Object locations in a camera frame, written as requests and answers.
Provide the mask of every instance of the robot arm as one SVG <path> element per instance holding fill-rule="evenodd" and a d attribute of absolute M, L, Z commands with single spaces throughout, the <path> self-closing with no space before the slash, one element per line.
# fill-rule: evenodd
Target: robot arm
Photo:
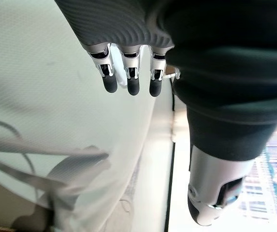
<path fill-rule="evenodd" d="M 238 198 L 277 126 L 277 0 L 56 3 L 109 92 L 117 90 L 109 43 L 120 48 L 132 95 L 141 45 L 151 51 L 152 96 L 166 59 L 180 69 L 174 91 L 187 105 L 192 146 L 188 205 L 198 224 L 210 225 Z"/>

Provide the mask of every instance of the robotic finger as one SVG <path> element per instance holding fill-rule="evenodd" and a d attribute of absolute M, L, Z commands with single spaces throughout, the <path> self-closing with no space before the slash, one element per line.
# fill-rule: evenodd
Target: robotic finger
<path fill-rule="evenodd" d="M 140 45 L 120 47 L 124 70 L 127 74 L 128 92 L 133 96 L 139 92 L 140 48 Z"/>
<path fill-rule="evenodd" d="M 110 52 L 110 43 L 97 44 L 92 46 L 83 45 L 91 56 L 96 68 L 99 70 L 104 87 L 109 93 L 117 90 L 117 80 L 114 75 L 114 64 Z"/>

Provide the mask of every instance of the cable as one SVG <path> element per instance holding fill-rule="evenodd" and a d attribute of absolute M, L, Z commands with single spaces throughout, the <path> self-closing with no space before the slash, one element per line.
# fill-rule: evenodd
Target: cable
<path fill-rule="evenodd" d="M 171 83 L 171 88 L 172 88 L 172 100 L 173 100 L 173 103 L 172 103 L 172 111 L 174 112 L 175 111 L 175 94 L 174 94 L 174 90 L 173 90 L 173 81 L 171 78 L 169 78 L 169 82 Z"/>
<path fill-rule="evenodd" d="M 173 91 L 173 81 L 169 79 L 172 87 L 172 111 L 175 114 L 175 95 Z M 169 215 L 171 210 L 171 196 L 172 196 L 172 185 L 173 185 L 173 173 L 174 173 L 174 160 L 175 160 L 175 146 L 176 143 L 173 142 L 173 149 L 172 149 L 172 159 L 171 159 L 171 169 L 170 169 L 170 176 L 169 176 L 169 184 L 168 184 L 168 194 L 167 194 L 167 208 L 166 208 L 166 217 L 165 217 L 165 226 L 164 232 L 168 232 L 169 226 Z"/>
<path fill-rule="evenodd" d="M 11 126 L 10 124 L 8 123 L 5 123 L 5 122 L 2 122 L 0 121 L 0 127 L 3 127 L 3 128 L 6 128 L 7 130 L 9 130 L 10 132 L 12 132 L 12 134 L 19 140 L 22 140 L 22 136 L 21 134 L 19 133 L 19 131 Z M 25 153 L 21 153 L 21 155 L 23 156 L 23 158 L 26 160 L 26 162 L 28 163 L 30 169 L 31 169 L 31 173 L 32 174 L 35 174 L 35 168 L 34 168 L 34 165 L 32 164 L 30 158 L 25 154 Z M 38 196 L 38 192 L 37 190 L 35 190 L 35 198 L 36 200 L 38 200 L 39 196 Z"/>
<path fill-rule="evenodd" d="M 164 232 L 168 232 L 169 214 L 170 214 L 170 210 L 171 210 L 171 196 L 172 196 L 173 173 L 174 173 L 175 146 L 176 146 L 176 143 L 173 143 L 171 170 L 170 170 L 170 175 L 169 175 L 169 186 L 168 186 L 167 208 L 166 208 L 166 217 L 165 217 Z"/>

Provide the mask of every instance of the dark green sleeve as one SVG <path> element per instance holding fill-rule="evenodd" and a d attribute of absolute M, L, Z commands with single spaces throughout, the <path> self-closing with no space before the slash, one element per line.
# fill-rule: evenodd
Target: dark green sleeve
<path fill-rule="evenodd" d="M 277 0 L 174 1 L 161 19 L 191 144 L 226 160 L 257 157 L 277 125 Z"/>

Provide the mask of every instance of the black fingertip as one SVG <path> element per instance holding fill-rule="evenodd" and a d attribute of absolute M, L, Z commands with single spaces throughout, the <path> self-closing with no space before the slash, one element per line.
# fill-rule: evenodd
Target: black fingertip
<path fill-rule="evenodd" d="M 135 96 L 138 94 L 139 92 L 139 79 L 135 79 L 135 78 L 128 78 L 128 92 Z"/>
<path fill-rule="evenodd" d="M 150 87 L 149 87 L 149 92 L 152 97 L 157 97 L 161 93 L 161 88 L 162 88 L 162 81 L 159 80 L 150 80 Z"/>
<path fill-rule="evenodd" d="M 190 211 L 190 214 L 191 214 L 191 217 L 193 218 L 193 220 L 199 224 L 197 222 L 197 218 L 198 218 L 198 215 L 199 215 L 199 211 L 197 210 L 197 208 L 195 208 L 195 206 L 192 204 L 191 200 L 189 199 L 188 197 L 188 208 L 189 208 L 189 211 Z"/>
<path fill-rule="evenodd" d="M 117 85 L 117 80 L 115 75 L 103 77 L 103 82 L 107 92 L 109 93 L 116 92 L 118 85 Z"/>

